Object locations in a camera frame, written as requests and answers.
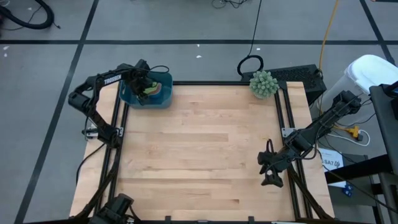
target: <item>white cable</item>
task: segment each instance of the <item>white cable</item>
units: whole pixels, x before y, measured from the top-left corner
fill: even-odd
[[[364,132],[364,133],[368,136],[368,142],[367,142],[366,144],[358,143],[358,142],[356,142],[356,141],[354,141],[354,140],[352,140],[352,139],[349,139],[349,138],[346,138],[346,137],[343,137],[343,136],[337,136],[337,135],[334,135],[334,134],[328,134],[328,135],[329,135],[329,136],[332,136],[332,137],[335,137],[335,138],[345,139],[345,140],[350,141],[350,142],[352,142],[352,143],[354,143],[354,144],[357,144],[357,145],[359,145],[359,146],[364,146],[364,147],[366,147],[366,146],[368,146],[369,143],[371,142],[371,136],[370,136],[369,133],[366,132],[365,130],[360,129],[360,130],[359,130],[359,133],[361,133],[361,132]]]

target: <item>white paper sign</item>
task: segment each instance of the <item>white paper sign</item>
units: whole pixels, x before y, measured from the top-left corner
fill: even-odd
[[[329,170],[334,170],[340,167],[343,167],[343,156],[340,155],[338,152],[334,150],[329,150],[329,149],[322,149],[319,148],[319,151],[322,154],[322,164],[328,168]],[[329,186],[334,186],[334,187],[341,187],[345,188],[346,187],[346,182],[337,182],[333,184],[328,184]]]

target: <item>wire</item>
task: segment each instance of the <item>wire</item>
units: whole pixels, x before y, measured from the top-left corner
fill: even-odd
[[[350,124],[350,125],[340,124],[339,122],[336,122],[336,124],[338,124],[338,125],[340,125],[340,126],[343,126],[343,127],[351,127],[351,126],[354,126],[355,124],[364,124],[364,123],[368,122],[374,115],[375,115],[375,113],[372,114],[372,116],[370,116],[370,117],[369,117],[367,120],[365,120],[365,121],[355,122],[355,123],[352,123],[352,124]]]
[[[257,31],[257,23],[259,22],[261,3],[262,3],[262,0],[260,0],[259,9],[257,11],[256,25],[254,25],[253,38],[251,39],[250,51],[248,53],[248,56],[251,54],[251,50],[253,49],[254,38],[256,36],[256,31]]]
[[[141,219],[136,215],[136,213],[134,212],[134,210],[132,209],[131,205],[129,206],[130,212],[132,214],[132,218],[138,221],[141,221]]]
[[[366,146],[368,146],[369,143],[371,142],[371,137],[370,137],[370,135],[369,135],[369,133],[368,133],[367,131],[360,129],[360,130],[359,130],[359,133],[361,133],[361,132],[364,132],[364,133],[368,136],[368,142],[367,142],[366,144],[358,143],[358,142],[356,142],[356,141],[354,141],[354,140],[351,140],[351,139],[349,139],[349,138],[346,138],[346,137],[343,137],[343,136],[340,136],[340,135],[334,135],[334,134],[328,134],[328,135],[329,135],[329,136],[332,136],[332,137],[335,137],[335,138],[340,138],[340,139],[347,140],[347,141],[352,142],[352,143],[354,143],[354,144],[357,144],[357,145],[359,145],[359,146],[364,146],[364,147],[366,147]]]
[[[153,71],[153,69],[155,69],[155,68],[166,68],[166,72],[156,72],[156,71]],[[148,72],[151,71],[151,72],[156,72],[156,73],[164,74],[164,73],[168,73],[168,72],[170,71],[170,69],[169,69],[166,65],[156,65],[156,66],[150,68],[150,69],[147,70],[147,71],[148,71]]]
[[[358,187],[357,185],[353,184],[351,181],[346,180],[346,179],[340,177],[339,175],[335,174],[334,172],[330,171],[330,169],[326,168],[324,165],[323,165],[323,167],[324,167],[327,171],[329,171],[329,173],[330,173],[331,175],[334,175],[335,177],[339,178],[339,179],[342,180],[342,181],[347,181],[347,182],[348,182],[349,184],[351,184],[353,187],[355,187],[356,189],[358,189],[360,192],[364,193],[364,194],[367,195],[368,197],[372,198],[372,199],[373,199],[375,202],[377,202],[378,204],[380,204],[380,205],[382,205],[383,207],[385,207],[386,209],[388,209],[388,210],[390,210],[390,211],[395,212],[395,213],[398,214],[398,210],[396,210],[396,209],[394,209],[394,208],[391,208],[390,206],[386,205],[385,203],[382,203],[380,200],[378,200],[377,198],[375,198],[375,197],[372,196],[371,194],[367,193],[365,190],[363,190],[362,188]]]
[[[276,161],[276,162],[273,162],[273,163],[269,164],[268,168],[266,169],[266,171],[264,173],[267,174],[267,172],[269,171],[269,169],[271,169],[271,167],[273,167],[274,165],[276,165],[276,164],[278,164],[280,162],[284,162],[284,160],[279,160],[279,161]]]
[[[331,24],[333,23],[333,19],[335,18],[336,10],[338,6],[338,0],[336,0],[335,7],[333,8],[333,11],[331,12],[328,28],[326,29],[325,36],[323,37],[323,42],[322,42],[322,47],[321,47],[321,54],[319,56],[319,69],[322,69],[322,59],[323,59],[323,49],[325,48],[325,43],[328,38],[329,30],[331,27]]]
[[[43,6],[40,6],[38,9],[36,9],[36,11],[34,11],[34,12],[32,13],[32,15],[30,16],[30,18],[29,18],[29,20],[27,21],[27,23],[30,23],[30,22],[32,21],[32,19],[33,19],[33,17],[35,16],[36,12],[38,12],[41,8],[43,8]],[[61,27],[58,26],[58,25],[56,25],[54,21],[52,22],[52,24],[53,24],[56,28],[61,29]],[[23,29],[23,28],[25,28],[25,27],[20,26],[20,27],[18,27],[18,28],[13,28],[13,29],[9,29],[9,28],[1,28],[1,29],[2,29],[2,30],[8,30],[8,31],[15,31],[15,30]]]
[[[83,159],[83,161],[80,163],[79,167],[77,168],[76,171],[76,185],[77,182],[79,181],[79,173],[80,173],[80,169],[82,167],[82,165],[86,162],[86,160],[88,158],[90,158],[92,155],[94,155],[96,152],[98,152],[103,146],[105,145],[105,143],[103,143],[100,147],[98,147],[97,149],[95,149],[92,153],[90,153],[86,158]]]
[[[369,99],[367,99],[367,100],[365,100],[363,103],[361,103],[361,106],[362,105],[364,105],[366,102],[368,102],[369,100],[371,100],[371,98],[369,98]]]
[[[339,153],[341,156],[343,156],[347,161],[350,161],[350,162],[352,162],[352,163],[357,163],[357,162],[355,162],[354,160],[352,160],[351,158],[344,156],[343,153],[341,153],[340,151],[338,151],[337,149],[335,149],[333,146],[331,146],[331,144],[329,143],[329,140],[326,138],[326,136],[325,136],[325,140],[326,140],[326,142],[328,143],[330,149],[332,149],[332,150],[338,152],[338,153]]]
[[[323,111],[322,111],[322,100],[323,100],[323,93],[322,93],[322,95],[321,95],[321,103],[319,103],[319,100],[318,100],[318,104],[319,104],[319,116],[321,116],[322,113],[323,113]]]
[[[365,105],[362,105],[362,106],[366,106],[366,105],[370,105],[370,104],[372,104],[373,102],[370,102],[370,103],[366,103]]]
[[[32,19],[33,19],[33,17],[35,16],[36,12],[38,12],[41,8],[43,8],[43,6],[40,6],[38,9],[36,9],[36,11],[34,11],[34,12],[32,13],[32,15],[30,16],[30,19],[27,21],[27,23],[30,23],[30,22],[32,21]],[[1,29],[3,29],[3,30],[8,30],[8,31],[14,31],[14,30],[19,30],[19,29],[23,29],[23,28],[25,28],[25,27],[20,26],[20,27],[18,27],[18,28],[13,28],[13,29],[9,29],[9,28],[1,28]]]
[[[219,1],[220,4],[221,4],[222,6],[221,6],[221,7],[215,6],[215,5],[214,5],[214,2],[215,2],[215,1]],[[242,1],[239,1],[239,2],[230,1],[230,0],[212,0],[211,6],[213,6],[213,8],[215,8],[215,9],[222,9],[222,8],[224,8],[224,7],[226,6],[227,3],[230,3],[230,4],[232,5],[232,7],[234,7],[235,9],[237,9],[237,8],[239,8],[243,3],[245,3],[246,1],[248,1],[248,0],[242,0]]]

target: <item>label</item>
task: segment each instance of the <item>label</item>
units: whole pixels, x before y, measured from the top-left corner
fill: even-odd
[[[116,75],[115,77],[111,77],[111,78],[105,79],[104,80],[104,84],[105,85],[111,84],[111,83],[114,83],[114,82],[116,82],[116,81],[118,81],[120,79],[122,79],[122,75]]]

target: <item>small potted plant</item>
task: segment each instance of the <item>small potted plant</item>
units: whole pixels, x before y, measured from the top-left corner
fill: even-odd
[[[271,72],[255,72],[250,79],[249,85],[251,91],[259,99],[265,99],[274,95],[278,89],[278,81],[271,76]]]

